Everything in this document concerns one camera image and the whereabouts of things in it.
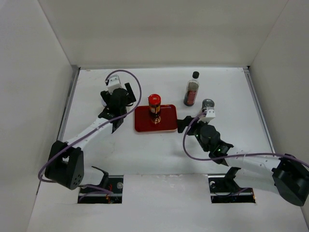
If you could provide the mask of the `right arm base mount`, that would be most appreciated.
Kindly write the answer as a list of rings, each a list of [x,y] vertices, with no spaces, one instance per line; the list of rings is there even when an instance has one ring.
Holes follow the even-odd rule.
[[[240,168],[231,167],[226,174],[208,175],[212,203],[255,203],[252,188],[241,188],[235,182]]]

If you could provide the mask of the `red lid chili sauce jar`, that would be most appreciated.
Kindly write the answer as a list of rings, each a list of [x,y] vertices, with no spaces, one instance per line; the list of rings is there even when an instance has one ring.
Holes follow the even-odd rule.
[[[152,122],[158,124],[161,121],[161,97],[158,94],[151,94],[148,97],[148,105]]]

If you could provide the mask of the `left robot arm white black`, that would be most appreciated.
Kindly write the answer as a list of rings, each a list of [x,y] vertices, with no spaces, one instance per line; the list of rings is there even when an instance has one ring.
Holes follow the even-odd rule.
[[[112,78],[107,81],[108,89],[101,92],[105,102],[103,111],[96,120],[81,133],[66,141],[55,141],[51,147],[48,162],[39,173],[46,181],[58,183],[70,190],[79,186],[92,185],[96,192],[102,193],[108,188],[104,172],[85,162],[91,155],[91,149],[103,141],[104,137],[114,133],[128,115],[127,107],[139,103],[130,83],[121,85]]]

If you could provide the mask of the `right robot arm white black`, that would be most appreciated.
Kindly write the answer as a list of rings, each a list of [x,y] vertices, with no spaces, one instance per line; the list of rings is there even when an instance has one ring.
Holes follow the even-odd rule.
[[[273,192],[287,202],[304,206],[309,196],[309,165],[293,155],[278,153],[231,154],[234,147],[221,139],[216,128],[201,120],[201,116],[186,116],[177,120],[178,133],[183,138],[194,136],[204,152],[203,161],[213,161],[229,167],[224,186],[229,191],[255,188]]]

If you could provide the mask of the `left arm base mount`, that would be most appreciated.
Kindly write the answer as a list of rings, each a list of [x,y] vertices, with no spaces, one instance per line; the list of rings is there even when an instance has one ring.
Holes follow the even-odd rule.
[[[124,177],[122,175],[109,175],[107,171],[92,166],[86,170],[85,176],[87,183],[80,187],[78,204],[122,203],[124,188]]]

